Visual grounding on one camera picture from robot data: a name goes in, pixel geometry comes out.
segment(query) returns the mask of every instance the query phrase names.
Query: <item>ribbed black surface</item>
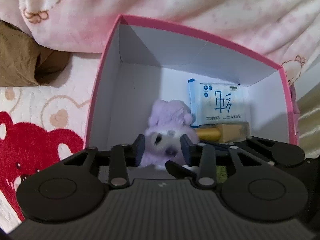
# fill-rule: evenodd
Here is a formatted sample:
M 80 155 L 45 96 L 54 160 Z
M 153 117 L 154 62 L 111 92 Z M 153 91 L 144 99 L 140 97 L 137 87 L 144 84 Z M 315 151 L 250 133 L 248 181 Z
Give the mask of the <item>ribbed black surface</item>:
M 113 190 L 93 213 L 64 224 L 26 220 L 10 236 L 16 240 L 308 240 L 314 235 L 298 220 L 257 224 L 225 209 L 212 191 L 188 180 L 136 179 Z

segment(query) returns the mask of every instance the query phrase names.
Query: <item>beige curtain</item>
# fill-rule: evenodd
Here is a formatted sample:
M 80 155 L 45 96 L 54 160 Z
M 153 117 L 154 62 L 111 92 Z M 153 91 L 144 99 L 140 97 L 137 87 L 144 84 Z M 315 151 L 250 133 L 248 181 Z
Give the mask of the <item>beige curtain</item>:
M 300 147 L 307 158 L 320 155 L 320 84 L 298 101 Z

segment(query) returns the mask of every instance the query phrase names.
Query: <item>black object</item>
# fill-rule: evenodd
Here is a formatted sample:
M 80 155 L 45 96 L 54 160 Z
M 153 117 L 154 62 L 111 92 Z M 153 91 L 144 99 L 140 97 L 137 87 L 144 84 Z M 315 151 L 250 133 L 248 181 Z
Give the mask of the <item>black object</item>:
M 316 186 L 295 174 L 310 167 L 303 151 L 256 137 L 230 144 L 194 145 L 183 135 L 183 156 L 199 166 L 197 173 L 168 161 L 177 180 L 135 179 L 131 185 L 126 167 L 140 164 L 143 135 L 111 151 L 86 148 L 21 183 L 17 200 L 26 221 L 10 237 L 313 239 L 307 227 L 317 224 L 310 194 Z M 97 179 L 105 165 L 107 184 Z M 223 184 L 217 184 L 216 165 L 228 168 Z

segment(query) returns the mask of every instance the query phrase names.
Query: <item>wet wipes package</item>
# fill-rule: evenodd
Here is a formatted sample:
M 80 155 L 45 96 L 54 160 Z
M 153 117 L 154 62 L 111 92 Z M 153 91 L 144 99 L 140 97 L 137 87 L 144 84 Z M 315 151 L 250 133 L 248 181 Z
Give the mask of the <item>wet wipes package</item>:
M 246 122 L 244 93 L 241 86 L 189 81 L 192 126 Z

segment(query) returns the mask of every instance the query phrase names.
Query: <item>white logo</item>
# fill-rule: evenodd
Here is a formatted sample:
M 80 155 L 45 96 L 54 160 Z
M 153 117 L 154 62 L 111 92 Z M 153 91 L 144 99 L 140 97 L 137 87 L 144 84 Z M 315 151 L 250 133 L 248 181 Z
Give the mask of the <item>white logo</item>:
M 164 182 L 162 182 L 161 184 L 158 184 L 158 185 L 159 185 L 159 187 L 165 187 L 165 186 L 167 186 L 167 184 L 164 183 Z

